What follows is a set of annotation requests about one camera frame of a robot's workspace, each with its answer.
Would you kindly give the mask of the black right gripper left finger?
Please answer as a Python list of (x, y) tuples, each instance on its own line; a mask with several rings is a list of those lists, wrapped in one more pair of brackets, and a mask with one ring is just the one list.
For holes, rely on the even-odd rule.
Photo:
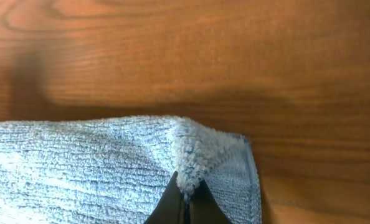
[(184, 200), (176, 179), (178, 173), (174, 172), (162, 197), (152, 214), (144, 224), (183, 224)]

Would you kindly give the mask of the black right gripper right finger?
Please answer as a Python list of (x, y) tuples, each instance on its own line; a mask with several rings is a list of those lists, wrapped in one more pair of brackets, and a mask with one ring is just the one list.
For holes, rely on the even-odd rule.
[(189, 201), (189, 221), (190, 224), (231, 224), (219, 208), (205, 180), (195, 189)]

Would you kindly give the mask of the blue microfiber cloth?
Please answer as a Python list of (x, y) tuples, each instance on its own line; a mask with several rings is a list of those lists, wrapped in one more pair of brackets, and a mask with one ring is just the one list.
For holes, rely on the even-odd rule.
[(177, 116), (0, 122), (0, 223), (143, 223), (169, 182), (261, 223), (250, 144)]

